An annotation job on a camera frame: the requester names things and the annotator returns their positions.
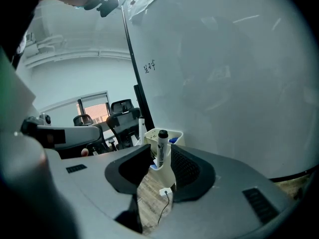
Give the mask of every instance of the marker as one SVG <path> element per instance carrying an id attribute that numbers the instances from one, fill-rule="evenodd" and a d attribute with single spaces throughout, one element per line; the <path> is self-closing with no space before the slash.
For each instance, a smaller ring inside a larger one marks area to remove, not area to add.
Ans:
<path id="1" fill-rule="evenodd" d="M 140 145 L 144 145 L 144 126 L 145 126 L 145 119 L 143 116 L 139 118 L 139 135 L 140 135 Z"/>
<path id="2" fill-rule="evenodd" d="M 158 169 L 164 164 L 166 158 L 168 142 L 168 133 L 166 130 L 161 130 L 158 136 Z"/>

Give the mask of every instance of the black cable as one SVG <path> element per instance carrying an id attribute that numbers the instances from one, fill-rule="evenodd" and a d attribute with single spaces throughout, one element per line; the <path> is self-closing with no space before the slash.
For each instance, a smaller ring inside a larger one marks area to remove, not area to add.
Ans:
<path id="1" fill-rule="evenodd" d="M 163 209 L 162 212 L 160 213 L 158 225 L 159 225 L 159 223 L 160 223 L 160 219 L 161 219 L 161 216 L 162 216 L 162 214 L 163 214 L 163 211 L 164 211 L 165 208 L 169 205 L 169 197 L 168 197 L 167 191 L 165 191 L 165 194 L 166 194 L 166 196 L 167 196 L 168 203 L 167 203 L 167 205 L 165 205 L 164 209 Z"/>

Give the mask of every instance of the window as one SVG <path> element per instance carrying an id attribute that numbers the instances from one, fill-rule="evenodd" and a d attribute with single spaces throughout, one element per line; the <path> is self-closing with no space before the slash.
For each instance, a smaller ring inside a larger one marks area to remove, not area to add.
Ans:
<path id="1" fill-rule="evenodd" d="M 77 103 L 78 114 L 88 114 L 93 125 L 105 122 L 110 115 L 107 93 L 81 98 Z"/>

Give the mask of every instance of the blind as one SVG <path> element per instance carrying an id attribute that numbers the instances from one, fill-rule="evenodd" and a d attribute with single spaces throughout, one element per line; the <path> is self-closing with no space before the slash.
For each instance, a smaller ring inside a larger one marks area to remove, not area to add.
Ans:
<path id="1" fill-rule="evenodd" d="M 96 106 L 100 104 L 105 104 L 108 103 L 108 98 L 106 93 L 86 97 L 86 98 L 81 98 L 83 108 L 88 108 L 90 106 Z"/>

